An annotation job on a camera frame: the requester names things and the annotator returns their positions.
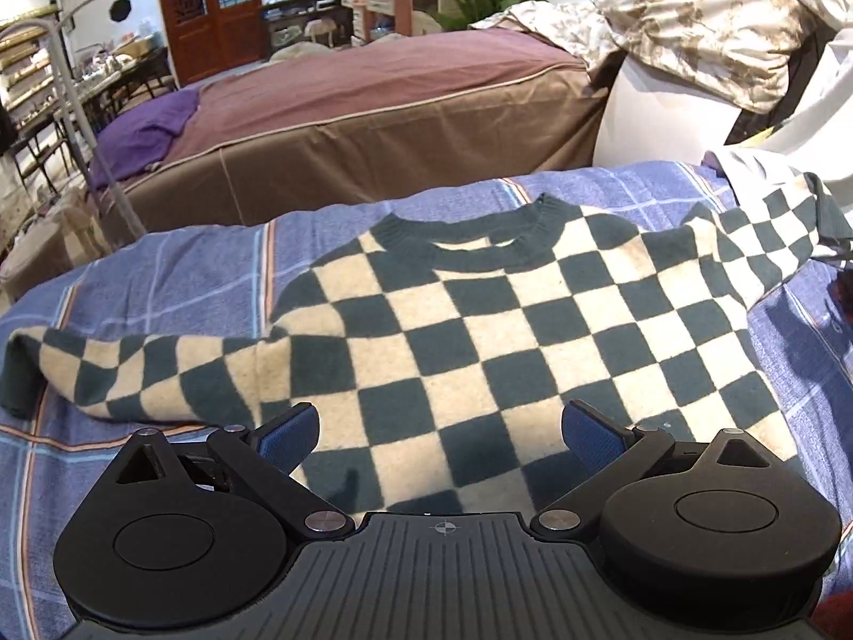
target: ribbed neckline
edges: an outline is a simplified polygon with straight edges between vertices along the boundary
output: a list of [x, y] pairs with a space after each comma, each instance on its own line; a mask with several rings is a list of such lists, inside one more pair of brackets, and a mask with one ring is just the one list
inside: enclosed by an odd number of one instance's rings
[[[451, 272], [490, 272], [517, 267], [541, 252], [553, 250], [570, 215], [569, 205], [549, 194], [513, 211], [458, 223], [416, 222], [387, 215], [371, 232], [376, 241], [409, 265]], [[475, 250], [451, 250], [454, 244], [488, 237], [492, 243]]]

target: green and cream checkered sweater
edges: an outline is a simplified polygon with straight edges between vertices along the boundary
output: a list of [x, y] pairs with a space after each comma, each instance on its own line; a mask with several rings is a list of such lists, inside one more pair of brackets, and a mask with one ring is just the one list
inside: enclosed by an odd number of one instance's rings
[[299, 476], [350, 511], [543, 506], [567, 487], [569, 398], [681, 439], [741, 427], [787, 458], [746, 312], [813, 255], [821, 218], [849, 235], [838, 216], [808, 176], [660, 233], [546, 195], [455, 224], [390, 215], [287, 286], [261, 340], [20, 329], [0, 404], [30, 413], [44, 378], [121, 421], [257, 426], [312, 402]]

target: drawer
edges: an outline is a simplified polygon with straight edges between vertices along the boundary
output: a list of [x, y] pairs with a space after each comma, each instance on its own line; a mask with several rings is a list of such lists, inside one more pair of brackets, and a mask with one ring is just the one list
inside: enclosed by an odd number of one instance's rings
[[393, 17], [396, 11], [394, 0], [368, 0], [368, 11]]

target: metal screw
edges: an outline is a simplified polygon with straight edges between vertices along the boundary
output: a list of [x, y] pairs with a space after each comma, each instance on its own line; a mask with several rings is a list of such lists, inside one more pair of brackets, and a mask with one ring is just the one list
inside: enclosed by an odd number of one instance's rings
[[314, 532], [337, 532], [347, 523], [347, 518], [333, 510], [319, 510], [305, 518], [305, 526]]
[[580, 523], [580, 517], [571, 510], [547, 510], [539, 515], [539, 524], [555, 532], [574, 529]]

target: beige floral fabric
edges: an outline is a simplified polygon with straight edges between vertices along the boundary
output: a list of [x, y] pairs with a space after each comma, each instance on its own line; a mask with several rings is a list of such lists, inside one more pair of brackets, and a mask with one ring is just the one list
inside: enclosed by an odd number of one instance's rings
[[853, 0], [523, 2], [474, 26], [543, 36], [583, 59], [590, 75], [622, 49], [745, 110], [768, 113], [787, 92], [788, 59], [815, 17], [840, 28], [851, 12]]

